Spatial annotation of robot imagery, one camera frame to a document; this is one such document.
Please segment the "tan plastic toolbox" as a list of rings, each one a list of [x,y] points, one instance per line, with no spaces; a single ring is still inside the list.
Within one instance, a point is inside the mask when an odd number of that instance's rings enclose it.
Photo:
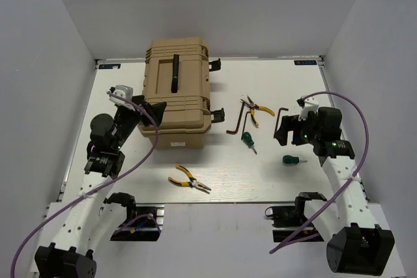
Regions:
[[[220,68],[201,37],[153,40],[145,55],[143,95],[166,107],[157,130],[139,127],[142,136],[158,150],[202,149],[212,124],[225,119],[223,109],[210,108],[210,73]]]

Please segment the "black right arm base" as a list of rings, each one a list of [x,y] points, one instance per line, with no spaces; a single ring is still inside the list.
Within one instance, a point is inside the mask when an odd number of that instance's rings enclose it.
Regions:
[[[326,202],[324,195],[318,192],[301,192],[293,204],[269,206],[265,209],[265,217],[272,220],[272,237],[274,243],[282,242],[292,231],[300,227],[307,217],[304,207],[307,201],[318,200]]]

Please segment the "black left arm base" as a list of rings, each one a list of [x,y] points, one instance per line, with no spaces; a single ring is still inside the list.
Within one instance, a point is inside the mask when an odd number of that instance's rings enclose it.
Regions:
[[[105,208],[121,208],[121,223],[111,236],[113,242],[157,242],[164,222],[163,204],[137,204],[133,195],[113,193],[104,200]]]

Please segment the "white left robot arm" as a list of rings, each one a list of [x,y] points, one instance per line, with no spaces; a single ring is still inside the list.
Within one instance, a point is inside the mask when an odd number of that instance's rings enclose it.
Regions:
[[[125,155],[121,148],[137,125],[159,127],[166,102],[150,104],[143,96],[110,95],[117,108],[114,116],[102,113],[90,123],[87,163],[77,197],[62,210],[68,215],[47,246],[39,246],[35,263],[41,277],[94,277],[101,240],[116,228],[137,219],[135,198],[112,193],[121,174]]]

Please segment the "green stubby screwdriver grey cap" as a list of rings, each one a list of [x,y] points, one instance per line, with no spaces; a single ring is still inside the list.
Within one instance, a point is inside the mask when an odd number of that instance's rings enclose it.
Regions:
[[[282,163],[286,165],[298,165],[299,163],[306,163],[307,160],[302,160],[297,156],[284,155],[282,157]]]

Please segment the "yellow pliers back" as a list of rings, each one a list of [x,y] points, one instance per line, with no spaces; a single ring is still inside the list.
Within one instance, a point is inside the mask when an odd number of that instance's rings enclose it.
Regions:
[[[252,119],[252,122],[253,122],[253,124],[256,128],[259,127],[259,123],[258,123],[257,119],[255,118],[255,112],[256,111],[262,111],[262,112],[268,113],[272,117],[274,117],[276,115],[275,112],[273,112],[273,110],[271,110],[271,109],[269,109],[265,106],[257,105],[249,96],[247,96],[247,99],[248,99],[248,107],[250,108],[251,119]]]

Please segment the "green stubby screwdriver orange cap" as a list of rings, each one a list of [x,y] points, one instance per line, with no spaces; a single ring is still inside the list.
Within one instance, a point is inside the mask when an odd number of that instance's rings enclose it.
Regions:
[[[249,132],[244,132],[241,136],[243,143],[257,155],[257,151],[255,149],[255,143],[252,139],[252,136]]]

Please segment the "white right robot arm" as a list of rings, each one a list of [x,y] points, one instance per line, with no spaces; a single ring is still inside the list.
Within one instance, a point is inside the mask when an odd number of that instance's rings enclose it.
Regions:
[[[295,219],[312,224],[326,242],[326,259],[334,273],[380,276],[394,248],[392,231],[374,218],[357,176],[354,151],[341,138],[339,109],[320,107],[301,115],[285,115],[274,137],[279,144],[311,144],[332,187],[326,200],[318,193],[297,197]]]

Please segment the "thin brown hex key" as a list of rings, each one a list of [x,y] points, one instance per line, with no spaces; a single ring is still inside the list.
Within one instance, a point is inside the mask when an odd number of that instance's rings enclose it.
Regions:
[[[247,101],[242,99],[242,103],[245,104],[249,108],[249,110],[245,114],[242,133],[245,132],[245,127],[246,127],[246,122],[247,122],[247,119],[248,119],[248,115],[251,116],[252,122],[255,125],[255,127],[256,128],[259,127],[259,123],[255,119],[255,103],[253,102],[253,100],[249,96],[247,96],[247,99],[248,99]]]

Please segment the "yellow needle-nose pliers front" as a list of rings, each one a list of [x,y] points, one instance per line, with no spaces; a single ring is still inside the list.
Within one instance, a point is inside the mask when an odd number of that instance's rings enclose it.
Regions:
[[[167,180],[174,186],[184,187],[184,188],[195,188],[208,194],[212,191],[208,186],[204,185],[203,183],[198,181],[196,178],[194,178],[192,173],[189,170],[187,170],[187,168],[177,164],[176,169],[182,171],[188,177],[188,181],[181,182],[169,176]]]

